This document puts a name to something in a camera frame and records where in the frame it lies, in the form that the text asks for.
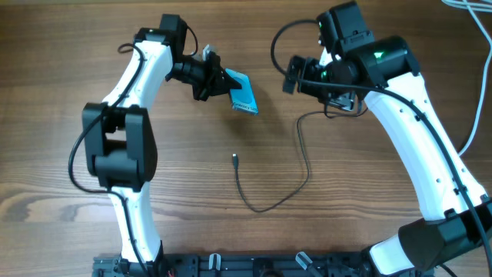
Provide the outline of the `blue smartphone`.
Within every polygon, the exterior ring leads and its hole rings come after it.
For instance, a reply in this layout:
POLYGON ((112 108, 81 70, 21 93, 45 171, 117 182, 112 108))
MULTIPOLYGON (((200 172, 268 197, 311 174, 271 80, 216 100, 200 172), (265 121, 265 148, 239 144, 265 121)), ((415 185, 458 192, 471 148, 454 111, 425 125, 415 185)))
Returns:
POLYGON ((239 89, 232 88, 230 90, 231 107, 235 111, 258 115, 258 105, 254 97, 249 77, 229 68, 226 68, 225 71, 241 85, 241 88, 239 89))

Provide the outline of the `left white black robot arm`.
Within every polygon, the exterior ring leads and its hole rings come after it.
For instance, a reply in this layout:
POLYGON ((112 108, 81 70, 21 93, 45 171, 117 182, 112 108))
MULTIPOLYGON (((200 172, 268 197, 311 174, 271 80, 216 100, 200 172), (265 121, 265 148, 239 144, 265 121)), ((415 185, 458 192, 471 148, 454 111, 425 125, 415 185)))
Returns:
POLYGON ((173 78, 190 85, 198 101, 229 95, 237 110, 258 111, 246 75, 222 68, 213 51, 202 58, 184 53, 189 30, 172 14, 164 14, 158 28, 141 28, 131 43, 118 48, 133 52, 118 84, 101 103, 88 103, 82 111, 83 129, 68 158, 68 175, 75 177, 72 167, 83 145, 88 171, 100 185, 96 193, 111 199, 122 238, 120 255, 94 260, 94 276, 172 274, 150 201, 158 150, 149 111, 162 83, 173 78))

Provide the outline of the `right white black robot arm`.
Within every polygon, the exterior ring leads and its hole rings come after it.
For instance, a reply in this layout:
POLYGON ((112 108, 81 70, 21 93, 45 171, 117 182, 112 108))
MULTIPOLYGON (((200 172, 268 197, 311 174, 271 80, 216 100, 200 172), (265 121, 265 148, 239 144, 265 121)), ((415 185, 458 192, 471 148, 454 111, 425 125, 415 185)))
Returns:
POLYGON ((490 253, 491 198, 440 123, 405 40, 376 39, 356 2, 334 6, 314 23, 324 53, 292 57, 281 71, 283 90, 313 96, 340 115, 366 105, 404 163, 422 214, 364 250, 360 275, 427 272, 476 248, 490 253))

